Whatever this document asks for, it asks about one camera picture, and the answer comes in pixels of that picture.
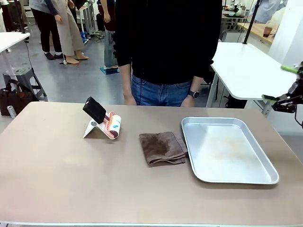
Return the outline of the person's right hand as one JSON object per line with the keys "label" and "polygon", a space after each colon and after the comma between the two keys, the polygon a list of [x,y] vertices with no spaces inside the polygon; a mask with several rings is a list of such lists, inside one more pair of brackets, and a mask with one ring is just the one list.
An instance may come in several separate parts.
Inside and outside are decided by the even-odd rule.
{"label": "person's right hand", "polygon": [[124,94],[125,105],[137,105],[137,102],[132,94]]}

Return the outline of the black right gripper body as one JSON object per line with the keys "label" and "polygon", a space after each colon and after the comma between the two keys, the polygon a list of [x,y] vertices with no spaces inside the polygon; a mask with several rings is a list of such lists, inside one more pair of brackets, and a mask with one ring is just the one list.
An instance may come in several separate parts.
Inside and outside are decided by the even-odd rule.
{"label": "black right gripper body", "polygon": [[292,85],[293,96],[301,96],[303,94],[303,79],[301,77],[297,77],[296,81]]}

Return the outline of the person's left hand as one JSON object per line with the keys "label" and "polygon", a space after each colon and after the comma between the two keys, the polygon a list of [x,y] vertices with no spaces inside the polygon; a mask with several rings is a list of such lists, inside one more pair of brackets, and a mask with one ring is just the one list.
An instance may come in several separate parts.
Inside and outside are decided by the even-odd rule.
{"label": "person's left hand", "polygon": [[181,107],[194,107],[195,99],[192,96],[187,96],[181,103]]}

